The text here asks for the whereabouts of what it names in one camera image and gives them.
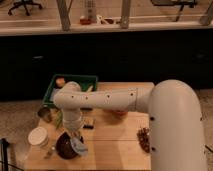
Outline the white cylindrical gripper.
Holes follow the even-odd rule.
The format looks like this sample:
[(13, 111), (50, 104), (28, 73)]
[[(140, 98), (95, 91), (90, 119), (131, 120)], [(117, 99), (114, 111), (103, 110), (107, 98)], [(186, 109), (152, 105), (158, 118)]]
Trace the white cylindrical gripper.
[(83, 115), (79, 109), (63, 110), (63, 126), (69, 131), (78, 131), (83, 127)]

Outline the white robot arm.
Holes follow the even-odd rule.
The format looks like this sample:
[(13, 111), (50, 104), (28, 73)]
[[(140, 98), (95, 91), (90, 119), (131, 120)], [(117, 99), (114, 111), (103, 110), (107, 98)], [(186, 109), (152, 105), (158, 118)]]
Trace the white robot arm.
[(83, 92), (71, 81), (54, 95), (53, 103), (71, 132), (82, 127), (82, 108), (147, 113), (152, 171), (208, 171), (200, 102), (182, 81), (93, 92)]

